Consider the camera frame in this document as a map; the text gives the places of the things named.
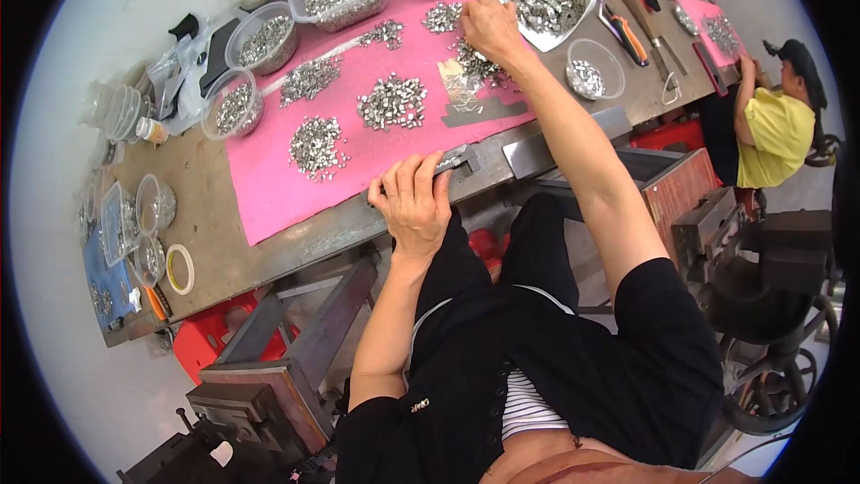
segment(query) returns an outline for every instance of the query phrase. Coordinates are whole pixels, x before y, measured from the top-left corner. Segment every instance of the wooden board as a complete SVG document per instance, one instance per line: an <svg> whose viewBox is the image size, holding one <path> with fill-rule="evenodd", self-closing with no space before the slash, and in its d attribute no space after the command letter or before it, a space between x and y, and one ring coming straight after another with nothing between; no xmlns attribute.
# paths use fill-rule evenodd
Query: wooden board
<svg viewBox="0 0 860 484"><path fill-rule="evenodd" d="M698 206L698 200L716 187L708 150L700 148L642 192L654 226L676 267L678 254L672 238L672 223Z"/></svg>

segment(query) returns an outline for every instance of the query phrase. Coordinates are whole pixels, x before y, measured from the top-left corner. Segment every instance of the woman's right hand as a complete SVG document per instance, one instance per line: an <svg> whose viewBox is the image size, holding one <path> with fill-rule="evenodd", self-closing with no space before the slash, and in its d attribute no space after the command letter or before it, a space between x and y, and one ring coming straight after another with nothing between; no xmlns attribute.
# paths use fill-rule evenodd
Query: woman's right hand
<svg viewBox="0 0 860 484"><path fill-rule="evenodd" d="M507 69L512 57L525 51L513 2L470 0L463 5L460 24L467 43L502 68Z"/></svg>
<svg viewBox="0 0 860 484"><path fill-rule="evenodd" d="M389 233L397 240L392 264L398 258L426 269L442 247L451 219L448 202L451 171L443 172L434 180L442 156L442 152L426 157L411 156L371 181L367 200L382 212Z"/></svg>

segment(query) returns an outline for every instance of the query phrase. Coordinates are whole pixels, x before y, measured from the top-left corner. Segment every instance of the tape roll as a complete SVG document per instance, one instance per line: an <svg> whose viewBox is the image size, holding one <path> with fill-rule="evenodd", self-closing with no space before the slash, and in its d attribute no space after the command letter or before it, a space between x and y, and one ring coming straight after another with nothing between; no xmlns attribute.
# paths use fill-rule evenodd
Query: tape roll
<svg viewBox="0 0 860 484"><path fill-rule="evenodd" d="M179 287L176 283L176 277L173 275L173 257L177 252L182 255L188 266L188 283L185 288ZM174 244L167 250L167 278L170 281L170 286L180 296L185 296L194 288L194 263L191 261L191 254L188 253L188 249L184 245Z"/></svg>

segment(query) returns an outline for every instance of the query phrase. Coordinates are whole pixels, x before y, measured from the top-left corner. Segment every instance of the woman in yellow shirt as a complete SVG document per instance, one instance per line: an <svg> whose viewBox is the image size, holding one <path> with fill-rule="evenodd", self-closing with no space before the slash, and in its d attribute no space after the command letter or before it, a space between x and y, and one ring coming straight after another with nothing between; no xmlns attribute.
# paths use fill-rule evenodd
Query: woman in yellow shirt
<svg viewBox="0 0 860 484"><path fill-rule="evenodd" d="M769 90L758 61L744 55L740 83L699 107L705 147L727 186L778 186L803 165L811 147L824 148L827 99L806 45L790 39L782 48L765 47L783 61L781 90Z"/></svg>

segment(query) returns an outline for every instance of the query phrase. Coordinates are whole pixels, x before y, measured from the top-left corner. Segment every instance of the wooden tabletop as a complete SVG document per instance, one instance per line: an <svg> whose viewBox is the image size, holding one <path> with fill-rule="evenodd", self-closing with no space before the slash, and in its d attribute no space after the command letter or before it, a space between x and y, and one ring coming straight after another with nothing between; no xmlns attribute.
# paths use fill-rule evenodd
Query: wooden tabletop
<svg viewBox="0 0 860 484"><path fill-rule="evenodd" d="M692 49L694 38L687 35L670 11L672 3L658 0L662 11L651 13L654 29L663 35L682 60L688 74L682 75L672 57L664 59L681 86L681 97L672 104L661 103L663 81L651 64L640 68L622 50L608 29L595 15L583 19L568 41L549 53L539 53L543 63L562 80L569 42L590 38L602 43L621 62L626 88L617 99L582 101L594 113L621 105L631 124L640 124L714 91L704 68ZM621 0L607 0L615 13L627 17L633 31L650 51L644 33ZM727 83L736 82L736 73L723 71ZM536 123L494 135L475 145L482 169L465 177L455 173L451 199L465 199L513 179L501 147L538 132ZM125 150L125 160L115 167L123 187L134 193L142 177L153 173L176 191L176 219L159 238L167 249L174 243L188 248L193 258L195 283L187 296L180 296L163 279L160 286L174 315L180 320L203 308L255 289L309 264L335 256L383 233L385 222L377 210L368 207L360 196L276 233L256 246L248 246L237 209L236 193L227 162L224 143L208 140L199 130L171 138L159 148L141 142Z"/></svg>

